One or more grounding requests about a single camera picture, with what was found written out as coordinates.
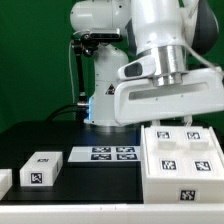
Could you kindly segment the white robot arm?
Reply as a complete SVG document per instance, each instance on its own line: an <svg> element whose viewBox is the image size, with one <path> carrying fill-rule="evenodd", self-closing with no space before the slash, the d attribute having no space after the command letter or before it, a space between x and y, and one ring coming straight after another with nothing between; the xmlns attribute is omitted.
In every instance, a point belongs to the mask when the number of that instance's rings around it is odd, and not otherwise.
<svg viewBox="0 0 224 224"><path fill-rule="evenodd" d="M85 122L119 127L224 110L224 73L204 61L218 24L206 0L82 0L70 22L78 55L94 58Z"/></svg>

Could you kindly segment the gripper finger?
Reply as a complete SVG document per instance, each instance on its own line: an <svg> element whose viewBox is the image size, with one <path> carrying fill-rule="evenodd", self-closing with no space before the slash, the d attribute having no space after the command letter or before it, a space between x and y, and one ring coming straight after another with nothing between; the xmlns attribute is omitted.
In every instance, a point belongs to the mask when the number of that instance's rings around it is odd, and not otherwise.
<svg viewBox="0 0 224 224"><path fill-rule="evenodd" d="M184 116L183 117L183 124L186 126L186 127L190 127L193 123L193 118L191 115L187 115L187 116Z"/></svg>

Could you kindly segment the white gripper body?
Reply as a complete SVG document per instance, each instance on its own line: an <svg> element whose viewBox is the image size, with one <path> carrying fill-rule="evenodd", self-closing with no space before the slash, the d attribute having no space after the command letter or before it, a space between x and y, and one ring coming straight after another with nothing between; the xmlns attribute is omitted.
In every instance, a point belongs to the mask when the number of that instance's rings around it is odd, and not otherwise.
<svg viewBox="0 0 224 224"><path fill-rule="evenodd" d="M116 122L129 125L224 110L221 74L198 69L182 79L182 84L162 87L154 87L150 79L120 83L114 95Z"/></svg>

